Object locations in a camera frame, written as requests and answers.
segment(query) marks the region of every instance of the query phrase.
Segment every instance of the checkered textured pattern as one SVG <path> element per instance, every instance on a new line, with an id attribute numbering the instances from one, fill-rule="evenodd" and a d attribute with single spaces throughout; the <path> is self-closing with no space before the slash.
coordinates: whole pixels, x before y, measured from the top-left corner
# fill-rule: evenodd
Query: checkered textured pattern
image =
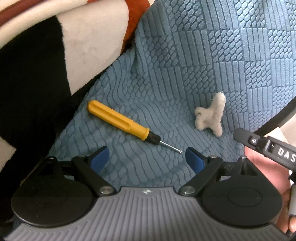
<path id="1" fill-rule="evenodd" d="M 97 81 L 50 154 L 69 160 L 101 146 L 101 175 L 116 188 L 170 186 L 193 177 L 179 155 L 90 115 L 97 99 L 177 148 L 236 161 L 235 128 L 255 131 L 296 96 L 294 0 L 158 0 L 142 16 L 135 45 Z M 194 109 L 226 95 L 224 133 L 197 131 Z"/>

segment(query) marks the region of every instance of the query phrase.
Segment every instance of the metal shaft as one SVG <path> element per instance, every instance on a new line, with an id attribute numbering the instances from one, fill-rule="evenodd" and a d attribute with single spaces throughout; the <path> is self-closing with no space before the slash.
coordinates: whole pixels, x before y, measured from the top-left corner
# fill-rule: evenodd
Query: metal shaft
<path id="1" fill-rule="evenodd" d="M 161 144 L 161 145 L 164 145 L 164 146 L 166 146 L 166 147 L 168 147 L 168 148 L 170 148 L 170 149 L 172 149 L 172 150 L 174 150 L 174 151 L 176 151 L 176 152 L 178 152 L 178 153 L 180 153 L 180 154 L 182 154 L 182 151 L 181 151 L 181 150 L 179 150 L 179 149 L 177 149 L 177 148 L 175 148 L 175 147 L 173 147 L 173 146 L 171 146 L 171 145 L 169 145 L 169 144 L 166 144 L 166 143 L 164 143 L 164 142 L 162 142 L 162 141 L 160 141 L 160 144 Z"/>

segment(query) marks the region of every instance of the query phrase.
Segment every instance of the yellow screwdriver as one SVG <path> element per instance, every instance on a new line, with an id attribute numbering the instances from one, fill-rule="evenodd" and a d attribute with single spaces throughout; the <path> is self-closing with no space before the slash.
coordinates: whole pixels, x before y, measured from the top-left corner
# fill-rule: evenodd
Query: yellow screwdriver
<path id="1" fill-rule="evenodd" d="M 142 141 L 147 141 L 154 145 L 162 144 L 180 154 L 182 153 L 181 150 L 167 143 L 162 142 L 160 140 L 160 136 L 151 132 L 149 128 L 145 128 L 137 124 L 133 120 L 127 118 L 126 116 L 116 112 L 115 110 L 103 105 L 102 103 L 96 100 L 91 100 L 87 105 L 87 109 L 90 113 L 94 114 L 95 116 L 119 128 L 120 130 L 123 130 L 140 138 Z"/>

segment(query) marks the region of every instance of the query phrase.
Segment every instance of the white plush toy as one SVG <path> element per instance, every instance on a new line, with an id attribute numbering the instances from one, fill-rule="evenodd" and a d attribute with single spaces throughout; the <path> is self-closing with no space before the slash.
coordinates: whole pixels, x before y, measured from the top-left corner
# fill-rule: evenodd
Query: white plush toy
<path id="1" fill-rule="evenodd" d="M 196 115 L 195 127 L 197 130 L 211 128 L 213 133 L 222 136 L 221 118 L 226 103 L 226 97 L 222 92 L 217 93 L 209 108 L 197 107 L 194 111 Z"/>

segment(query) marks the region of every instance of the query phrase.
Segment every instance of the yellow handle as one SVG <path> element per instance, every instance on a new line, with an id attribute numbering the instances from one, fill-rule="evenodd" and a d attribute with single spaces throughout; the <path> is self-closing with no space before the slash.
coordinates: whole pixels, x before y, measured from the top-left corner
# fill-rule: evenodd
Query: yellow handle
<path id="1" fill-rule="evenodd" d="M 140 138 L 142 141 L 146 140 L 149 134 L 149 128 L 145 128 L 137 124 L 133 120 L 127 118 L 126 116 L 116 112 L 115 110 L 103 105 L 96 100 L 91 100 L 87 105 L 87 109 L 95 116 L 101 118 L 102 120 L 108 122 L 113 126 L 116 126 L 120 130 L 123 130 Z"/>

